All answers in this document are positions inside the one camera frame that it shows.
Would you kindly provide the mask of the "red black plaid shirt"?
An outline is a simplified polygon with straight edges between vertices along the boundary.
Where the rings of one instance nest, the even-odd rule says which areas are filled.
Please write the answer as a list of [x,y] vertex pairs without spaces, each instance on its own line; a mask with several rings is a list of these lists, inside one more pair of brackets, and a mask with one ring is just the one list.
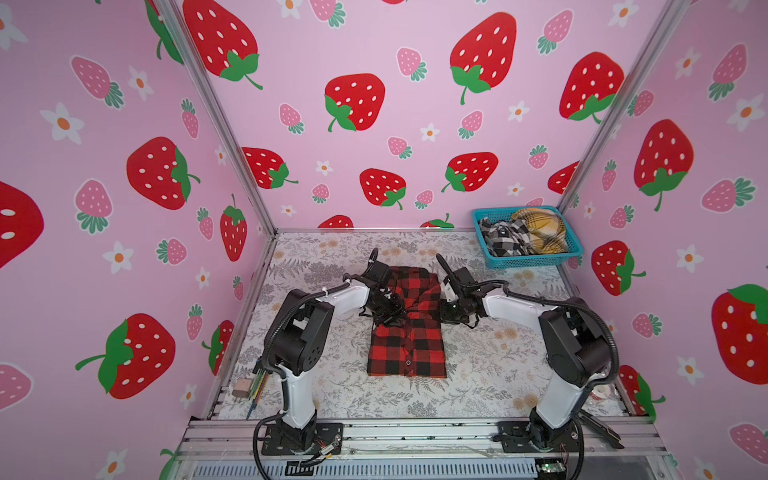
[[370,376],[447,376],[436,274],[425,268],[396,266],[387,284],[395,301],[372,312],[367,361]]

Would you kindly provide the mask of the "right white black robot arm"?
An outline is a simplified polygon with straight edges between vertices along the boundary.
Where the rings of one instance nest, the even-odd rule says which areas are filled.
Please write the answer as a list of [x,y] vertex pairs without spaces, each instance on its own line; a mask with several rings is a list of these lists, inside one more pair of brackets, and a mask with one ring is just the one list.
[[613,448],[621,437],[582,410],[595,387],[613,383],[619,373],[618,347],[607,324],[578,297],[565,301],[536,298],[510,290],[496,280],[465,284],[441,282],[440,318],[467,323],[471,317],[509,320],[543,338],[553,374],[545,393],[518,433],[500,432],[499,442],[528,444],[538,451],[555,449],[571,431],[588,426]]

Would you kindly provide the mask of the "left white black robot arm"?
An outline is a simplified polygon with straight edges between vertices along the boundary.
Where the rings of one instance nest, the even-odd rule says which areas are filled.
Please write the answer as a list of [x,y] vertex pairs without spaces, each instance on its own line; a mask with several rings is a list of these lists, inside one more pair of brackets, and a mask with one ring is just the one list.
[[322,357],[335,316],[351,311],[386,323],[405,315],[405,302],[386,286],[360,280],[316,293],[294,289],[267,331],[253,372],[278,378],[282,407],[275,419],[276,435],[293,451],[312,448],[317,430],[312,369]]

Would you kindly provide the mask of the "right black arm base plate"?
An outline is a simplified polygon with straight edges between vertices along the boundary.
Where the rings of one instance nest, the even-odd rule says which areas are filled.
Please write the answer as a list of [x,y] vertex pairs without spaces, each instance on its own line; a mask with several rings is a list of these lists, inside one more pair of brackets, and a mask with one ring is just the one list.
[[578,429],[569,423],[559,429],[527,421],[502,421],[492,441],[505,453],[577,453],[583,445]]

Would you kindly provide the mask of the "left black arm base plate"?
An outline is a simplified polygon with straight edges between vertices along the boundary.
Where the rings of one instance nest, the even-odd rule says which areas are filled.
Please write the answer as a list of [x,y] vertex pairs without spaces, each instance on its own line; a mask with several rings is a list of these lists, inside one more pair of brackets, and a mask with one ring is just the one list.
[[343,423],[310,423],[304,429],[297,429],[276,422],[267,426],[258,441],[260,453],[266,456],[339,454],[343,433]]

